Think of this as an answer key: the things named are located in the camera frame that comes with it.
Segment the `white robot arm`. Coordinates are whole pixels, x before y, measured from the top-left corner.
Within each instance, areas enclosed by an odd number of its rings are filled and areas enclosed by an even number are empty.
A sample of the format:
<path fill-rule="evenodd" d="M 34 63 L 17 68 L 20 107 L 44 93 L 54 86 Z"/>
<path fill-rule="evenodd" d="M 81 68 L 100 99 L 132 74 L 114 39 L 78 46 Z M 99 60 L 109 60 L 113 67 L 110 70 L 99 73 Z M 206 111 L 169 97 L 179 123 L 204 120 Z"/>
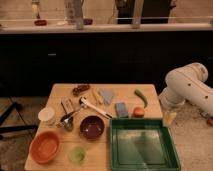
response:
<path fill-rule="evenodd" d="M 171 70 L 165 77 L 166 87 L 159 95 L 166 110 L 182 107 L 186 100 L 213 117 L 213 88 L 207 86 L 208 70 L 201 63 L 191 63 Z"/>

